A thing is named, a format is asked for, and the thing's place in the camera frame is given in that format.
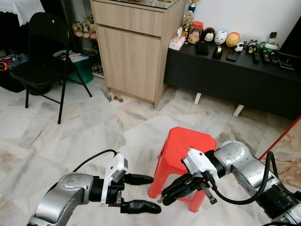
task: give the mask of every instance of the table leg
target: table leg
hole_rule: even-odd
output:
[[[243,105],[238,105],[237,108],[235,109],[234,113],[233,113],[233,116],[237,117],[243,108],[244,108]]]
[[[194,103],[196,105],[198,104],[200,97],[201,97],[201,93],[197,93],[196,99],[194,100]]]

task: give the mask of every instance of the cable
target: cable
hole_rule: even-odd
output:
[[[292,226],[292,225],[295,225],[295,224],[291,224],[291,223],[282,223],[282,222],[272,222],[272,223],[265,224],[265,225],[263,225],[263,226],[269,226],[269,225]]]
[[[228,199],[217,190],[217,186],[215,184],[212,187],[212,190],[214,190],[215,193],[217,194],[217,196],[219,196],[221,199],[223,199],[224,201],[231,203],[231,204],[246,205],[246,204],[250,204],[250,203],[254,202],[255,200],[257,200],[259,198],[260,195],[262,195],[262,193],[265,189],[265,186],[267,185],[267,181],[269,178],[269,168],[270,168],[271,159],[273,159],[275,161],[274,154],[272,152],[268,152],[267,159],[265,161],[264,174],[263,174],[261,186],[259,187],[258,191],[251,198],[246,199],[246,200],[241,200],[241,201]]]
[[[113,152],[114,153],[114,156],[117,155],[117,152],[112,150],[112,149],[108,149],[108,150],[105,150],[105,151],[102,151],[100,153],[97,153],[96,155],[93,155],[92,157],[86,159],[85,161],[83,161],[77,168],[74,169],[73,172],[76,172],[79,170],[80,167],[82,167],[83,165],[85,165],[88,161],[91,161],[92,159],[96,158],[97,156],[101,155],[101,154],[104,154],[104,153],[107,153],[107,152]]]
[[[275,161],[275,156],[274,154],[272,154],[271,156],[271,161],[272,161],[272,166],[273,166],[273,171],[274,171],[274,174],[277,178],[279,178],[278,176],[278,170],[277,170],[277,167],[276,167],[276,161]]]

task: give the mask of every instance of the chair backrest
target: chair backrest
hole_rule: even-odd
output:
[[[56,50],[62,48],[69,50],[69,30],[65,21],[50,13],[39,12],[34,14],[29,21],[30,58],[34,55],[34,57],[39,57],[38,55],[46,51],[47,48],[52,50],[51,45],[53,43],[60,46],[60,49]]]

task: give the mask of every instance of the remote control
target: remote control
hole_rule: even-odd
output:
[[[270,57],[271,57],[272,63],[277,64],[279,62],[278,61],[278,57],[277,57],[277,55],[274,52],[271,53]]]
[[[260,61],[261,61],[260,54],[257,53],[257,52],[254,52],[254,53],[253,53],[253,60],[254,60],[255,62],[260,62]]]
[[[269,55],[268,55],[268,53],[267,53],[267,51],[263,51],[263,60],[265,61],[265,62],[270,62],[270,60],[269,60]]]

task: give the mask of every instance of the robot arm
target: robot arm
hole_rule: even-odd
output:
[[[301,223],[299,193],[289,192],[271,171],[267,171],[263,181],[266,167],[251,155],[245,144],[231,140],[222,144],[219,150],[206,153],[190,148],[182,163],[188,173],[163,190],[159,202],[164,205],[170,205],[177,198],[185,197],[196,189],[204,190],[211,204],[215,204],[217,200],[208,190],[211,187],[219,197],[233,204],[256,201],[273,222]],[[250,199],[233,201],[218,192],[219,178],[230,173],[251,196]]]
[[[125,174],[127,160],[117,154],[108,164],[105,178],[72,172],[64,175],[43,197],[27,226],[65,226],[78,205],[100,202],[101,206],[120,207],[121,213],[160,213],[161,208],[151,202],[125,202],[121,191],[125,183],[149,184],[152,177]]]

